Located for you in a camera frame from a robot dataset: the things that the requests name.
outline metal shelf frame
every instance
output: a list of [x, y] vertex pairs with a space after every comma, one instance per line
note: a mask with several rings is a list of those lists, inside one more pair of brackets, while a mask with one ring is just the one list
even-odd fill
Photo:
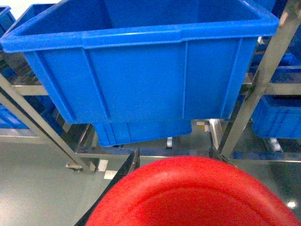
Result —
[[[301, 0], [288, 0], [280, 21], [278, 32], [271, 38], [254, 79], [251, 81], [248, 74], [246, 76], [240, 91], [240, 94], [246, 97], [241, 107], [234, 109], [225, 132], [222, 131], [219, 119], [207, 121], [211, 129], [213, 149], [219, 155], [219, 159], [224, 156], [230, 159], [262, 95], [301, 95], [301, 84], [270, 83], [272, 75], [301, 23]], [[25, 74], [28, 74], [30, 69], [26, 67], [24, 70]], [[110, 154], [110, 148], [102, 148], [98, 145], [97, 135], [91, 125], [67, 125], [58, 114], [57, 121], [66, 131], [59, 136], [23, 97], [42, 95], [48, 95], [48, 93], [37, 79], [20, 77], [9, 82], [0, 74], [0, 103], [30, 128], [0, 129], [0, 142], [46, 144], [57, 154], [66, 158], [66, 167], [78, 171], [95, 171], [99, 159]], [[167, 139], [166, 148], [172, 148], [172, 141], [171, 137]], [[210, 151], [200, 150], [197, 155], [210, 156]], [[282, 153], [282, 156], [282, 161], [301, 162], [301, 154]], [[257, 161], [250, 160], [247, 156], [243, 159], [244, 161]]]
[[301, 2], [289, 0], [280, 18], [277, 33], [269, 42], [240, 109], [232, 113], [231, 122], [228, 123], [218, 146], [220, 154], [231, 156], [262, 95], [300, 95], [301, 84], [270, 83], [300, 23]]

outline metal pole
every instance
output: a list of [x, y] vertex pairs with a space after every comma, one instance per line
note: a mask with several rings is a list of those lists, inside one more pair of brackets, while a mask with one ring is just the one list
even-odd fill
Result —
[[218, 151], [230, 157], [261, 96], [280, 63], [301, 22], [301, 0], [288, 0], [280, 19], [277, 34], [272, 37], [258, 66], [253, 85], [248, 91], [235, 121], [229, 123]]
[[222, 126], [219, 119], [209, 119], [210, 130], [212, 135], [212, 142], [216, 149], [218, 149], [222, 139]]

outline floor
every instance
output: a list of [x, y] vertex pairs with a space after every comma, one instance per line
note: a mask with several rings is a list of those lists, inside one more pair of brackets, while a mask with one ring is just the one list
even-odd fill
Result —
[[[262, 148], [255, 142], [252, 130], [245, 130], [237, 145], [251, 149]], [[174, 140], [179, 147], [190, 144], [190, 149], [200, 145], [210, 146], [208, 132], [193, 124], [193, 133]], [[161, 148], [165, 140], [146, 142], [131, 146]], [[73, 226], [90, 208], [110, 182], [104, 179], [105, 172], [75, 172], [66, 169], [64, 158], [58, 158], [45, 145], [23, 145], [0, 143], [0, 225], [27, 226], [51, 225]], [[107, 156], [106, 171], [117, 171], [126, 156]], [[141, 164], [159, 158], [142, 157]], [[270, 188], [285, 203], [295, 203], [295, 215], [301, 220], [301, 165], [296, 163], [262, 164], [236, 162], [240, 169], [248, 172]]]

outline red plastic bowl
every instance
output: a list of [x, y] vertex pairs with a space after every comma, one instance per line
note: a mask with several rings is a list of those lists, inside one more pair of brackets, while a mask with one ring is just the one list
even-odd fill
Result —
[[268, 188], [226, 163], [156, 161], [119, 181], [87, 226], [299, 226]]

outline plastic crate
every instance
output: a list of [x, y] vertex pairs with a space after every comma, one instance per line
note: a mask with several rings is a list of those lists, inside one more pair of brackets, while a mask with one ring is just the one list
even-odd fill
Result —
[[[256, 72], [262, 57], [254, 55], [250, 72]], [[284, 54], [271, 82], [301, 83], [301, 62], [291, 53]], [[301, 100], [295, 98], [263, 96], [252, 115], [254, 133], [259, 137], [301, 138]]]
[[7, 35], [12, 30], [16, 29], [20, 25], [24, 24], [26, 21], [30, 20], [31, 18], [35, 17], [36, 15], [40, 14], [41, 12], [45, 11], [46, 9], [50, 8], [54, 4], [33, 4], [29, 6], [29, 8], [17, 19], [10, 27], [6, 30], [4, 35]]
[[[28, 99], [29, 103], [35, 107], [36, 100]], [[50, 107], [46, 101], [43, 100], [41, 102], [46, 106]], [[63, 134], [62, 127], [56, 122], [56, 120], [52, 117], [50, 108], [44, 107], [36, 107], [36, 111], [43, 117], [43, 119], [53, 128], [53, 130], [59, 134]], [[5, 106], [0, 104], [0, 128], [1, 129], [28, 129], [28, 127], [22, 123], [16, 116], [14, 116]]]
[[271, 12], [274, 8], [276, 0], [254, 0], [259, 5], [267, 9], [269, 12]]
[[253, 115], [253, 131], [259, 137], [301, 138], [301, 99], [263, 96]]
[[68, 123], [228, 118], [257, 37], [277, 26], [244, 0], [63, 0], [1, 43]]
[[28, 129], [17, 117], [5, 106], [0, 104], [0, 128], [3, 129]]
[[0, 37], [13, 25], [15, 18], [10, 13], [9, 6], [0, 6]]
[[[10, 27], [10, 29], [7, 30], [7, 32], [4, 35], [8, 34], [9, 32], [11, 32], [15, 28], [19, 27], [20, 25], [22, 25], [26, 21], [30, 20], [31, 18], [35, 17], [39, 13], [45, 11], [47, 8], [51, 7], [52, 5], [53, 4], [31, 5], [23, 13], [23, 15]], [[46, 121], [50, 122], [52, 127], [54, 127], [53, 125], [55, 125], [55, 130], [60, 129], [60, 127], [58, 127], [57, 124], [54, 124], [53, 118], [50, 115], [50, 112], [54, 108], [54, 104], [48, 96], [36, 96], [36, 97], [27, 96], [27, 97], [25, 97], [25, 99], [29, 103], [31, 103], [31, 105], [34, 106], [38, 112], [39, 111], [43, 112], [42, 117]], [[41, 109], [41, 105], [39, 105], [39, 103], [37, 103], [37, 100], [40, 101], [40, 103], [45, 107], [46, 110], [44, 110], [44, 108]], [[135, 128], [137, 128], [136, 131], [129, 132], [128, 129], [122, 130], [124, 127], [127, 127], [128, 125], [129, 125], [129, 128], [131, 128], [131, 129], [133, 129], [136, 126], [135, 127]], [[180, 135], [191, 133], [190, 122], [186, 122], [186, 121], [184, 121], [183, 123], [172, 122], [172, 121], [168, 121], [168, 122], [155, 121], [155, 122], [147, 122], [147, 123], [141, 122], [141, 123], [139, 123], [139, 125], [140, 125], [140, 127], [138, 128], [137, 124], [135, 124], [135, 123], [129, 123], [129, 124], [128, 123], [115, 123], [115, 124], [113, 123], [111, 125], [110, 124], [105, 124], [105, 125], [97, 124], [95, 126], [95, 128], [97, 128], [97, 131], [100, 131], [98, 133], [98, 136], [99, 136], [100, 144], [103, 146], [130, 143], [131, 139], [135, 142], [139, 142], [139, 141], [144, 141], [144, 140], [148, 140], [148, 139], [152, 139], [152, 138], [153, 139], [165, 138], [165, 137], [169, 137], [169, 136], [180, 136]], [[168, 126], [166, 131], [158, 130], [158, 126], [161, 126], [161, 125]], [[101, 128], [108, 129], [109, 126], [111, 126], [111, 128], [113, 130], [111, 130], [111, 132], [108, 132], [108, 134], [102, 133]], [[122, 137], [122, 136], [124, 136], [124, 137], [131, 136], [131, 139], [130, 140], [121, 139], [120, 137]]]
[[[254, 55], [249, 72], [255, 73], [263, 58], [263, 54]], [[301, 62], [294, 54], [286, 53], [275, 70], [271, 82], [274, 83], [301, 83]]]
[[[280, 18], [282, 12], [285, 8], [287, 0], [276, 0], [275, 6], [272, 10], [272, 13]], [[288, 46], [288, 50], [295, 55], [295, 57], [301, 61], [301, 26], [297, 29], [294, 37], [291, 40], [291, 43]]]
[[101, 146], [121, 145], [191, 133], [191, 121], [93, 124]]

